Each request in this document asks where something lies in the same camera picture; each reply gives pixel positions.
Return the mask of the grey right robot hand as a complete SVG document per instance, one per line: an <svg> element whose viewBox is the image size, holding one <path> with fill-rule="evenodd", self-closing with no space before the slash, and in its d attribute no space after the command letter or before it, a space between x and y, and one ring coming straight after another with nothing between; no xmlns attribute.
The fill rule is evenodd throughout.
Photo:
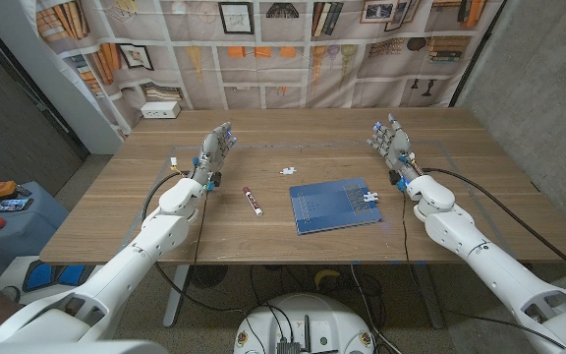
<svg viewBox="0 0 566 354"><path fill-rule="evenodd" d="M367 143L384 159L393 185L398 182L409 184L422 175L415 166L409 137L391 113L387 124L377 122L372 130Z"/></svg>

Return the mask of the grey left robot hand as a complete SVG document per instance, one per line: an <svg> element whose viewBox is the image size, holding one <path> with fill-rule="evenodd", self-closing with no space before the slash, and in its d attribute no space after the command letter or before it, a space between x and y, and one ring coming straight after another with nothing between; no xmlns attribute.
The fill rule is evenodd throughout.
<svg viewBox="0 0 566 354"><path fill-rule="evenodd" d="M212 174L221 170L226 155L237 141L231 129L232 124L225 122L205 136L191 179L204 185Z"/></svg>

